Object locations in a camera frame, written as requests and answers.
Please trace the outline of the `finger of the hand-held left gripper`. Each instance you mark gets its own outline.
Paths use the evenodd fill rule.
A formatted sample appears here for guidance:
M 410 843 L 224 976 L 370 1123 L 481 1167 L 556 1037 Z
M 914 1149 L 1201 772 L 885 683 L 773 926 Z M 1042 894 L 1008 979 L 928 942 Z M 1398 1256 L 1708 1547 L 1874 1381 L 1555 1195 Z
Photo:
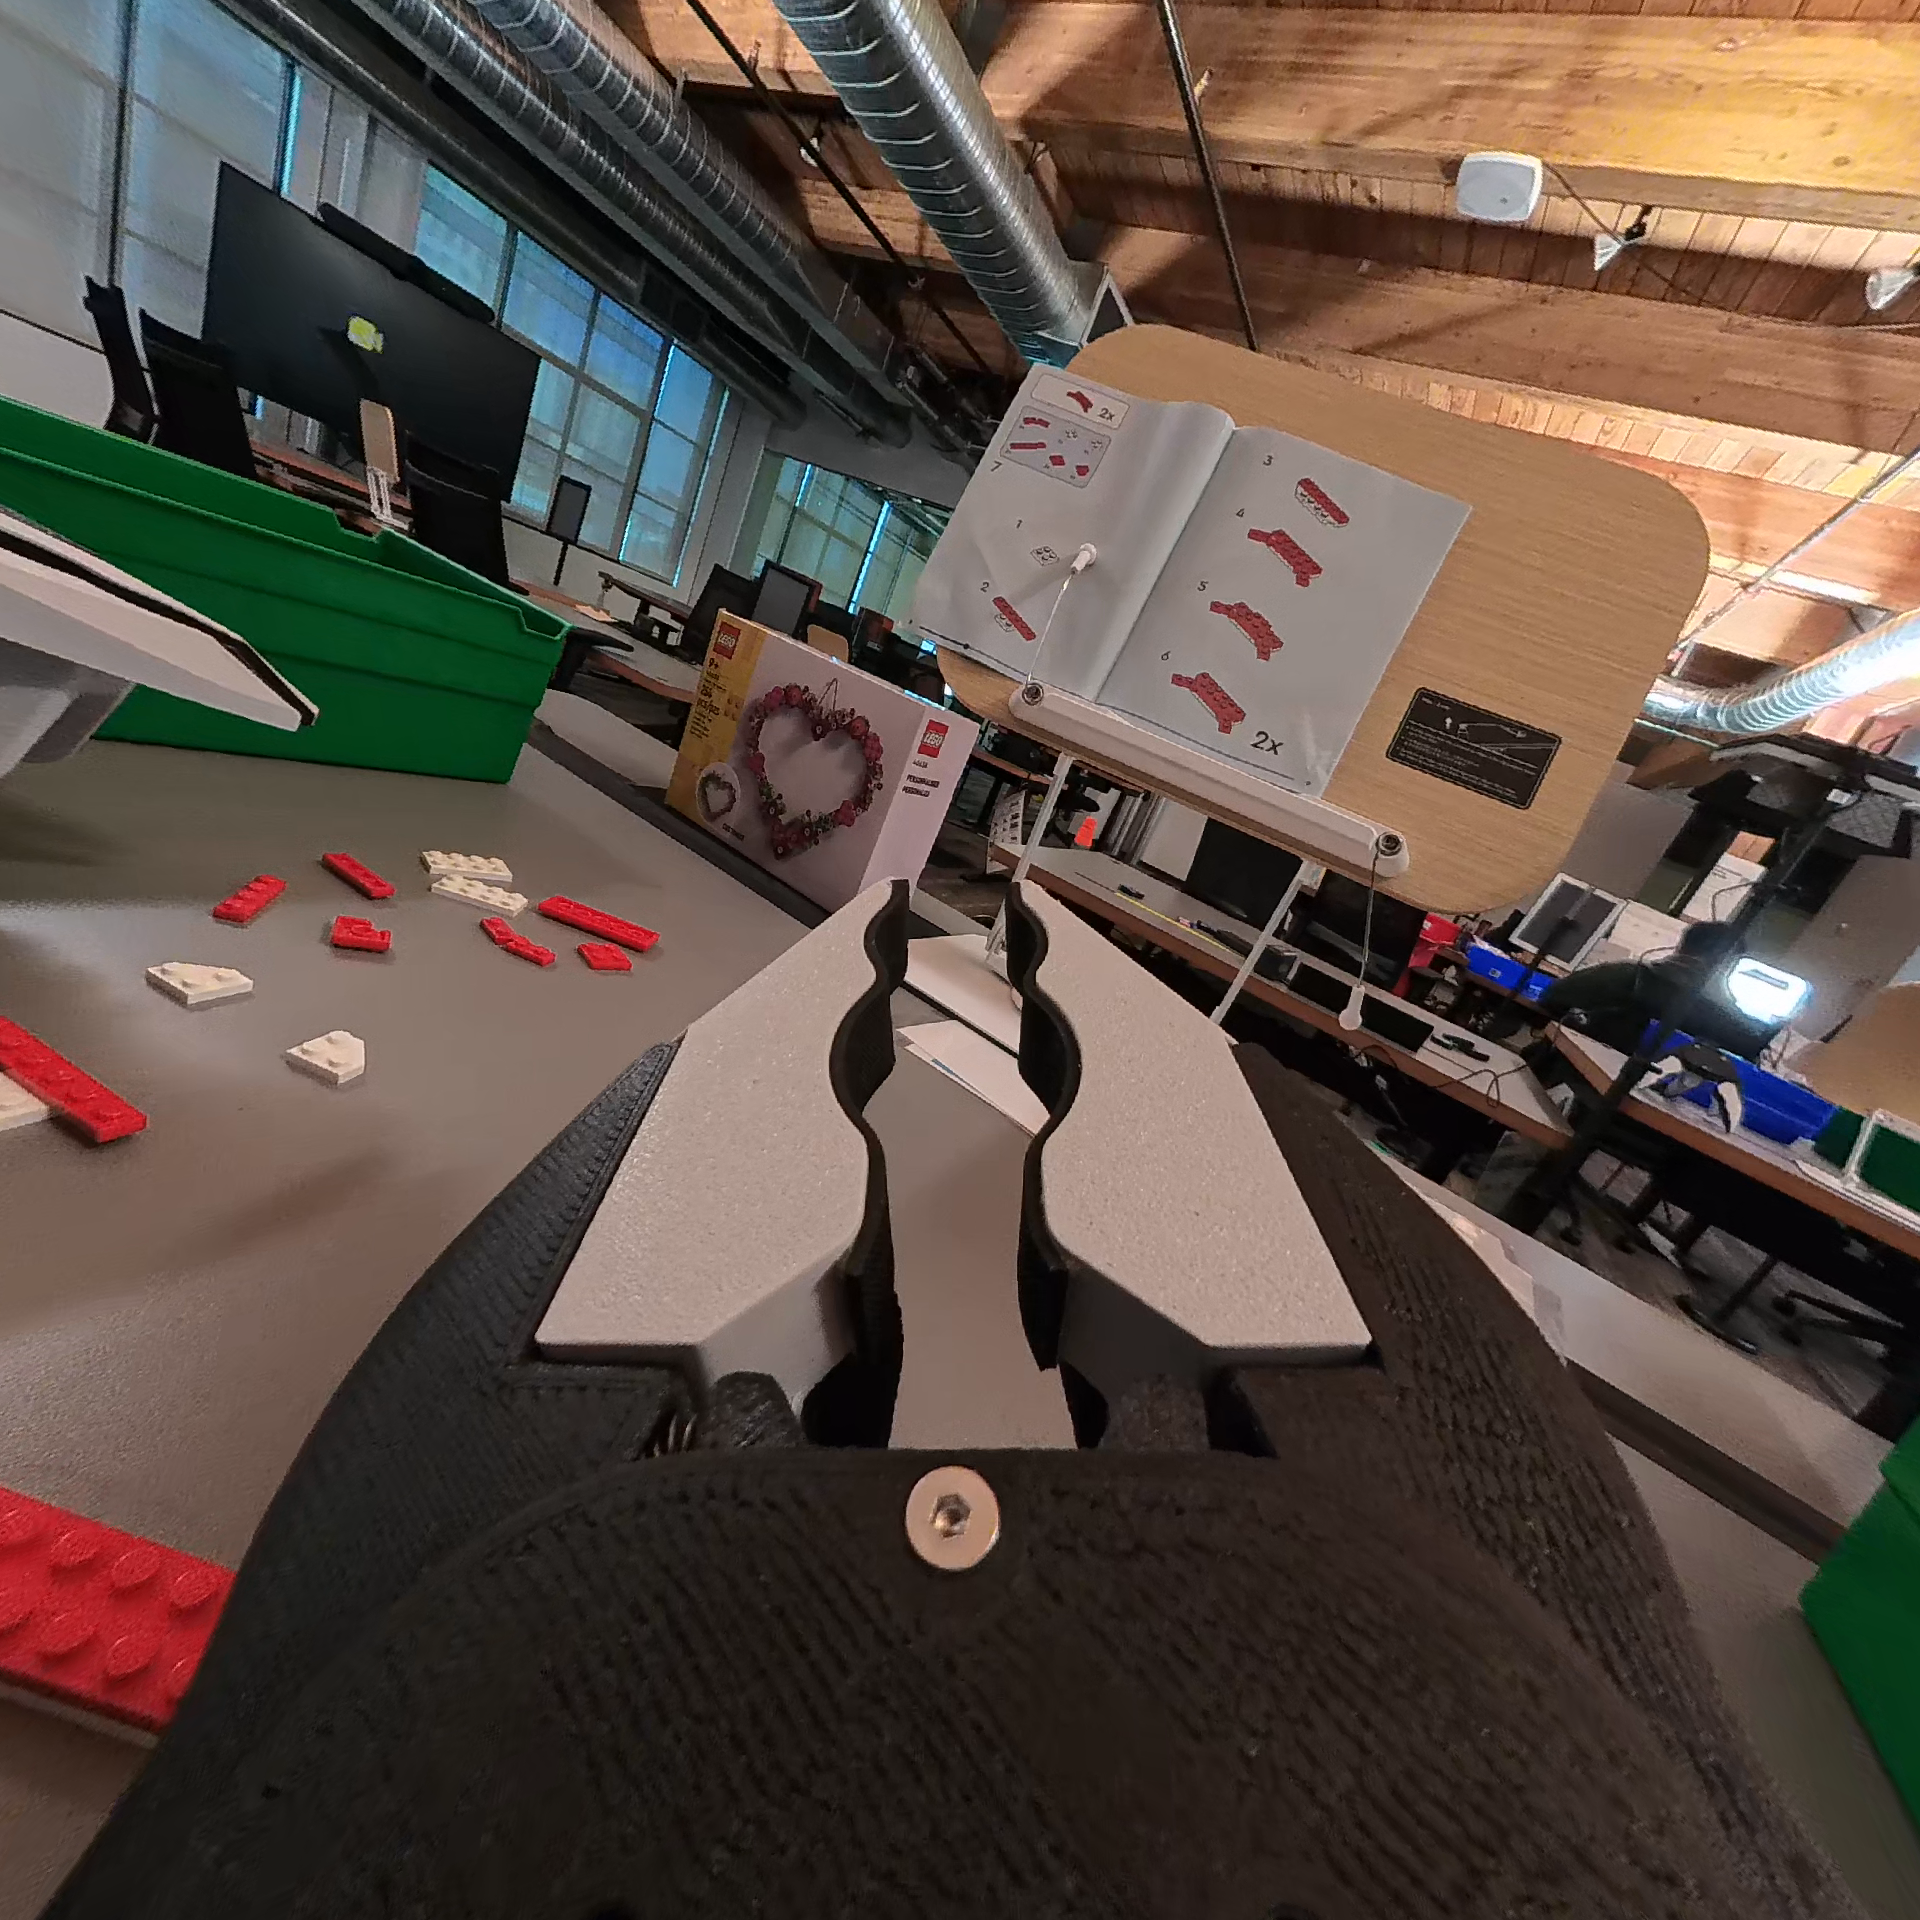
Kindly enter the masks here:
M 281 732 L 321 718 L 242 636 L 2 512 L 2 772 L 72 756 L 132 687 Z

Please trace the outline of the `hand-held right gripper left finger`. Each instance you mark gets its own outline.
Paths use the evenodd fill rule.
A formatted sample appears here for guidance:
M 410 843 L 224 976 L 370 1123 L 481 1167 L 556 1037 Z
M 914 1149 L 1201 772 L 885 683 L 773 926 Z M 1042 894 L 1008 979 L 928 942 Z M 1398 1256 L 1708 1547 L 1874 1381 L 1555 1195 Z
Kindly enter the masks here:
M 704 1396 L 898 1366 L 885 1167 L 909 886 L 881 880 L 673 1047 L 534 1332 L 547 1359 L 676 1368 Z

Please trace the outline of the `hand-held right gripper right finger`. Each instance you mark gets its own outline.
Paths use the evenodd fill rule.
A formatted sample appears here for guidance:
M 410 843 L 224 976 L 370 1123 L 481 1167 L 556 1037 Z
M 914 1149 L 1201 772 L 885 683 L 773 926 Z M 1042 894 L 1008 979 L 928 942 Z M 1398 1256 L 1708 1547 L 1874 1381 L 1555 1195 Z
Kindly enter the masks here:
M 1024 1153 L 1017 1299 L 1077 1433 L 1138 1388 L 1210 1412 L 1240 1368 L 1325 1368 L 1373 1337 L 1219 1024 L 1029 880 L 1005 895 Z

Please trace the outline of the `green plastic bin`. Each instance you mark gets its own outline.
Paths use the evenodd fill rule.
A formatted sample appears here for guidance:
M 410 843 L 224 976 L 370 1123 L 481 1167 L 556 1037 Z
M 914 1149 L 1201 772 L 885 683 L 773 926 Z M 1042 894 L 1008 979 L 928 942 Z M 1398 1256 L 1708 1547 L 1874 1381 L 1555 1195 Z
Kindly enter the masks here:
M 5 505 L 259 637 L 272 611 L 366 617 L 485 643 L 553 645 L 564 622 L 408 534 L 362 534 L 321 503 L 2 400 Z
M 278 732 L 136 687 L 102 721 L 100 735 L 173 749 L 507 782 L 569 630 L 564 622 L 564 636 L 544 646 L 525 639 L 485 643 L 304 607 L 267 613 L 259 637 L 226 629 L 250 639 L 321 708 L 315 725 Z
M 1917 1428 L 1881 1460 L 1881 1486 L 1820 1560 L 1803 1617 L 1917 1819 Z

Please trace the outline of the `red white toy brick frame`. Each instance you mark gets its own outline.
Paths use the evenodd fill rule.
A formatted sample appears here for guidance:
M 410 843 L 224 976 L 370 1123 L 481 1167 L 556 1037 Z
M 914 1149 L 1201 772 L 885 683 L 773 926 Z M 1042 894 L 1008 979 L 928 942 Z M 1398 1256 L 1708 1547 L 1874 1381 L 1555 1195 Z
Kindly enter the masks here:
M 2 1688 L 153 1744 L 177 1719 L 233 1572 L 2 1489 Z

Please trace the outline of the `yellow white toy set box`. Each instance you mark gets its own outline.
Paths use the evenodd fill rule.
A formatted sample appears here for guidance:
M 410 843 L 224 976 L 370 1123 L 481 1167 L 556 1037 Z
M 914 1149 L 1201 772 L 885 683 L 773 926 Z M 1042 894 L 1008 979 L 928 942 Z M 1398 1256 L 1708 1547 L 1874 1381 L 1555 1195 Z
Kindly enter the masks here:
M 917 883 L 970 771 L 976 721 L 723 613 L 668 804 L 822 910 Z

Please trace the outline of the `black office chair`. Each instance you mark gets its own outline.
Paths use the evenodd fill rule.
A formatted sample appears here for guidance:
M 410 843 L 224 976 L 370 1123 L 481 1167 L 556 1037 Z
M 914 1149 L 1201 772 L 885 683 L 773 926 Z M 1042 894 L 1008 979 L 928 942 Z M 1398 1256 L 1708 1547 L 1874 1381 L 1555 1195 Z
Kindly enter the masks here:
M 152 443 L 157 428 L 157 406 L 136 344 L 126 294 L 110 281 L 84 277 L 82 303 L 98 333 L 113 384 L 106 430 L 115 437 Z
M 419 435 L 408 435 L 401 468 L 413 539 L 494 584 L 513 588 L 499 468 L 472 464 Z
M 226 347 L 137 316 L 157 406 L 153 443 L 189 462 L 259 480 L 250 413 L 233 381 Z

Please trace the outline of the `long office desk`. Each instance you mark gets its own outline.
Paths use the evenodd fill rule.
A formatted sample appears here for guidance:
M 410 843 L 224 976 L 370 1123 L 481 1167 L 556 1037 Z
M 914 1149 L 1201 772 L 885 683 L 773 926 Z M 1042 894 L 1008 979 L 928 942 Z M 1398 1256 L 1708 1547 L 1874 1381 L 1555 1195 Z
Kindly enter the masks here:
M 1045 847 L 1035 854 L 1029 877 L 1068 905 L 1217 976 L 1225 988 L 1234 982 L 1246 950 L 1258 940 L 1258 928 L 1110 854 Z M 1277 956 L 1276 967 L 1254 967 L 1237 1000 L 1252 1000 L 1276 1016 L 1305 1024 L 1509 1134 L 1537 1144 L 1571 1140 L 1565 1115 L 1515 1048 L 1480 1037 L 1290 943 L 1272 943 L 1268 950 Z

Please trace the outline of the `open instruction booklet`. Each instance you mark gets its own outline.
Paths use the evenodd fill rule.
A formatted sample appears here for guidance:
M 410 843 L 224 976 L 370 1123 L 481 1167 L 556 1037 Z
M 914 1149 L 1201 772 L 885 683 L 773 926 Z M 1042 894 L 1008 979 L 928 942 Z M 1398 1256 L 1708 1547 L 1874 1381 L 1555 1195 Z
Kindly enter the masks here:
M 1317 798 L 1469 513 L 1205 401 L 1035 371 L 909 624 Z

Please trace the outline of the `wooden book stand white base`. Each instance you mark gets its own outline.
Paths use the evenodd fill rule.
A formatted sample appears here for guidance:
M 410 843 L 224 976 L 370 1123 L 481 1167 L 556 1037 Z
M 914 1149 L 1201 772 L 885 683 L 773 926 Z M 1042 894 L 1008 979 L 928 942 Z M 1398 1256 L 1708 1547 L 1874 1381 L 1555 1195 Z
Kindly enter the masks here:
M 1472 513 L 1317 798 L 937 645 L 963 703 L 1412 905 L 1502 907 L 1553 875 L 1706 584 L 1710 539 L 1680 491 L 1174 327 L 1035 371 L 1205 401 Z

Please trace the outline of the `black standing desk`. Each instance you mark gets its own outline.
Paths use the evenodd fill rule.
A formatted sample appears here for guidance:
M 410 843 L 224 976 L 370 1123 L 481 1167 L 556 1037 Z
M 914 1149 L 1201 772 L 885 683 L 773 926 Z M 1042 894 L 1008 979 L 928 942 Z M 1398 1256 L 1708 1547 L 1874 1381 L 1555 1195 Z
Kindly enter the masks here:
M 1915 771 L 1820 735 L 1745 735 L 1714 748 L 1670 740 L 1627 782 L 1649 793 L 1675 790 L 1734 832 L 1780 837 L 1820 815 L 1821 832 L 1857 857 L 1913 851 Z

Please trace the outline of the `large black wall screen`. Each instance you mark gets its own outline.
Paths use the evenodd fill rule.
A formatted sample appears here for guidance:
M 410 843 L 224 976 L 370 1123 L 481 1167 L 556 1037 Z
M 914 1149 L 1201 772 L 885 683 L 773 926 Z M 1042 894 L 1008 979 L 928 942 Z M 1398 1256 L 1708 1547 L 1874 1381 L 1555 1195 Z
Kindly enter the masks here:
M 521 462 L 537 351 L 494 311 L 336 206 L 304 213 L 224 163 L 202 335 L 235 384 L 349 435 L 387 405 L 404 446 L 494 477 Z

